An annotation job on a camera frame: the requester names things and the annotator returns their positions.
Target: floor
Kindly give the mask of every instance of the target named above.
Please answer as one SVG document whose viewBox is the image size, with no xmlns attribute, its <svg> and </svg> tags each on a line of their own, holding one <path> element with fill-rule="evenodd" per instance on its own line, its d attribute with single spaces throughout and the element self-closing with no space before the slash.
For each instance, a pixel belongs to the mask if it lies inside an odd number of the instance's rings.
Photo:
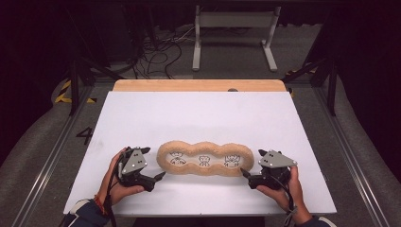
<svg viewBox="0 0 401 227">
<path fill-rule="evenodd" d="M 190 26 L 181 27 L 183 34 Z M 193 72 L 193 36 L 165 51 L 147 52 L 133 68 L 140 79 L 281 79 L 299 69 L 320 26 L 277 27 L 271 50 L 278 65 L 272 73 L 264 58 L 262 29 L 211 29 L 202 33 L 200 71 Z M 159 33 L 168 37 L 168 33 Z M 112 70 L 124 67 L 114 64 Z M 132 70 L 121 74 L 135 79 Z M 375 146 L 359 125 L 340 79 L 336 92 L 336 116 L 325 107 L 327 84 L 312 88 L 310 75 L 287 84 L 315 152 L 337 214 L 327 215 L 338 226 L 397 226 L 401 222 L 401 187 L 387 169 Z M 56 100 L 65 81 L 55 88 Z M 85 135 L 95 129 L 113 81 L 96 76 L 93 87 L 80 87 L 81 103 L 70 116 L 70 103 L 55 102 L 14 147 L 0 168 L 0 226 L 56 226 L 78 173 L 88 144 Z M 86 102 L 95 98 L 95 103 Z M 280 226 L 284 216 L 266 216 L 266 226 Z M 130 226 L 133 218 L 118 218 Z"/>
</svg>

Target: white board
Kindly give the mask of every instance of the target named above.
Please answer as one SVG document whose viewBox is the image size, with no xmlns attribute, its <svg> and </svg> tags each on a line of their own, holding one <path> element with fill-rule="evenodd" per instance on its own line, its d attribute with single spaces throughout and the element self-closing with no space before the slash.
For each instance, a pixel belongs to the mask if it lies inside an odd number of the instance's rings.
<svg viewBox="0 0 401 227">
<path fill-rule="evenodd" d="M 305 203 L 311 213 L 335 213 L 315 155 L 287 92 L 110 92 L 79 169 L 64 214 L 92 198 L 112 157 L 123 147 L 150 147 L 142 174 L 162 172 L 156 163 L 165 142 L 238 143 L 254 153 L 250 171 L 258 174 L 259 149 L 281 150 L 298 162 Z M 170 175 L 113 207 L 119 216 L 264 216 L 282 214 L 275 201 L 248 187 L 243 177 Z"/>
</svg>

